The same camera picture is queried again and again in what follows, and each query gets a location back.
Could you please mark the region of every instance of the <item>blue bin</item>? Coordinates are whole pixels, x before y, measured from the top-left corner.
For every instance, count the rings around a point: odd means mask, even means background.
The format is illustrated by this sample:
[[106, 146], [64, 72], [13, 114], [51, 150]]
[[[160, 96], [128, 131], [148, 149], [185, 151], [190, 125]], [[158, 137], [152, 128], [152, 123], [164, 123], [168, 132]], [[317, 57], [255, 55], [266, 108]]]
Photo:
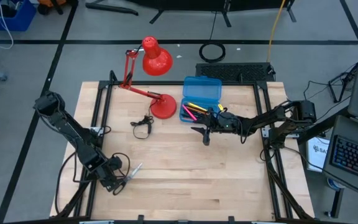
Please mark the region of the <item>blue bin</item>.
[[183, 84], [183, 96], [180, 103], [180, 120], [184, 122], [193, 122], [184, 118], [182, 114], [186, 114], [182, 105], [194, 103], [202, 108], [212, 108], [215, 112], [219, 111], [219, 100], [222, 95], [222, 81], [217, 78], [186, 77]]
[[[9, 31], [26, 31], [32, 19], [35, 16], [36, 9], [29, 0], [23, 0], [23, 4], [18, 8], [16, 16], [13, 18], [4, 17], [5, 23]], [[0, 23], [0, 30], [5, 30]]]

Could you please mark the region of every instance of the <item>white paper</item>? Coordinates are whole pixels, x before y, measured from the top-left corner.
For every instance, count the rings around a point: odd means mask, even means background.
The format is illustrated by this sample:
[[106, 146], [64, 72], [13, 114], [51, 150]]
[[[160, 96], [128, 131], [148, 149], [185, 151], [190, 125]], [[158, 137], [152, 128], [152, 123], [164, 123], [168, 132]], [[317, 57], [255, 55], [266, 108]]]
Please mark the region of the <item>white paper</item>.
[[[310, 139], [307, 147], [307, 158], [309, 162], [318, 167], [323, 167], [327, 156], [328, 146], [329, 140], [327, 139], [317, 137]], [[310, 164], [307, 165], [307, 169], [315, 172], [322, 172], [321, 169], [315, 168]]]

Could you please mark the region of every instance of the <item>lamp base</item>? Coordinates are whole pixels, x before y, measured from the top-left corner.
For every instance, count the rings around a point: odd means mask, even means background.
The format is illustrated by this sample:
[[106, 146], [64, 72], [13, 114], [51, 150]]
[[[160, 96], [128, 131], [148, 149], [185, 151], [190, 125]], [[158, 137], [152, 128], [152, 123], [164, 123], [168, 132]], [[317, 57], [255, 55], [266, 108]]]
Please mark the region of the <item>lamp base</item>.
[[161, 94], [161, 100], [153, 99], [150, 105], [152, 114], [159, 119], [168, 119], [177, 110], [177, 102], [172, 96], [167, 94]]

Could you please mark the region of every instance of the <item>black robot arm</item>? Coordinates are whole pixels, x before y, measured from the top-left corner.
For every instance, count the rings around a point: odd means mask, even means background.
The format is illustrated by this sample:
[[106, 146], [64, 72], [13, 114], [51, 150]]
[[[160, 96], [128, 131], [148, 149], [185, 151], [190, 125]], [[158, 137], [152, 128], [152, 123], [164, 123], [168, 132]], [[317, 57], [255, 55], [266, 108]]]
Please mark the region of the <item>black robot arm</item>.
[[[287, 117], [286, 113], [289, 111], [292, 112], [292, 115]], [[271, 111], [254, 118], [234, 115], [227, 112], [227, 108], [218, 113], [215, 113], [210, 108], [203, 118], [194, 121], [194, 123], [205, 124], [206, 128], [192, 127], [192, 129], [203, 135], [203, 143], [208, 146], [210, 133], [232, 133], [240, 136], [250, 136], [259, 128], [277, 121], [283, 121], [284, 123], [269, 130], [267, 141], [269, 146], [282, 148], [287, 135], [297, 128], [310, 126], [316, 121], [314, 104], [307, 100], [286, 101]]]
[[102, 153], [99, 133], [78, 124], [65, 111], [65, 102], [59, 94], [51, 91], [46, 92], [44, 96], [35, 101], [34, 109], [75, 148], [85, 169], [90, 175], [95, 176], [95, 179], [98, 179], [103, 187], [109, 192], [119, 187], [121, 182], [117, 181], [114, 171], [122, 166], [120, 158], [117, 156], [107, 158]]

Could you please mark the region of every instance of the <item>red desk lamp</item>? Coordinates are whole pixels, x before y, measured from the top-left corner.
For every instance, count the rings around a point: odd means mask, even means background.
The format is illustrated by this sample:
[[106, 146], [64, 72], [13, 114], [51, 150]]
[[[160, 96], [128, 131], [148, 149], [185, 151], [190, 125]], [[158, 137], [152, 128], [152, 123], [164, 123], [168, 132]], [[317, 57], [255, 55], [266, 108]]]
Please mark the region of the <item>red desk lamp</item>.
[[[157, 39], [148, 36], [143, 39], [142, 45], [145, 55], [143, 57], [143, 70], [148, 75], [159, 76], [167, 73], [173, 64], [172, 56], [167, 50], [158, 46]], [[135, 59], [139, 54], [140, 47], [136, 50], [127, 50], [125, 62], [124, 81], [121, 88], [153, 98], [150, 109], [156, 118], [167, 119], [173, 116], [177, 110], [175, 99], [167, 94], [159, 94], [150, 91], [142, 91], [131, 87], [135, 69]], [[128, 73], [129, 59], [132, 59], [131, 71]]]

